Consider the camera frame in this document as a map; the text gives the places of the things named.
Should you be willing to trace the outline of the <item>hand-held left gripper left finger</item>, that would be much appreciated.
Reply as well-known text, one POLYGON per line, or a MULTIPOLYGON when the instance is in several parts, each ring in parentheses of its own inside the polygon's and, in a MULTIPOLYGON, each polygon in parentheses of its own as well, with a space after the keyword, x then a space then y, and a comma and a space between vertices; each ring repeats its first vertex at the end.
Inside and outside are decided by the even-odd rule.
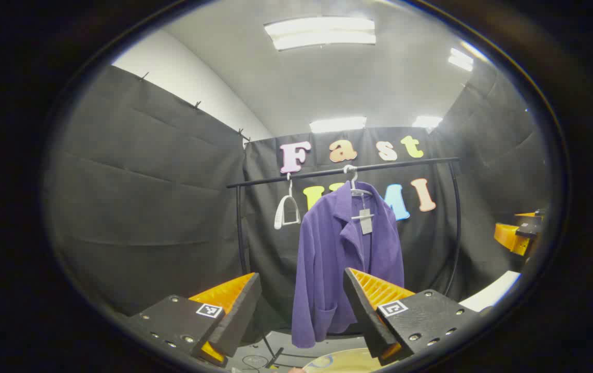
POLYGON ((173 368, 225 368, 262 293, 252 272, 194 294, 171 293, 122 317, 133 341, 173 368))

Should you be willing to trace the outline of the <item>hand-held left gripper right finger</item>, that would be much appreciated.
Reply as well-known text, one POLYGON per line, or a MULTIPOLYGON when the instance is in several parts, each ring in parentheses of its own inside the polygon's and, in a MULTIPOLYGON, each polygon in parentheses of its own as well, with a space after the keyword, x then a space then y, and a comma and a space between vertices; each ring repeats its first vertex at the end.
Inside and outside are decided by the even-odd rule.
POLYGON ((435 290, 419 293, 347 268, 343 288, 370 356, 382 366, 422 354, 481 318, 435 290))

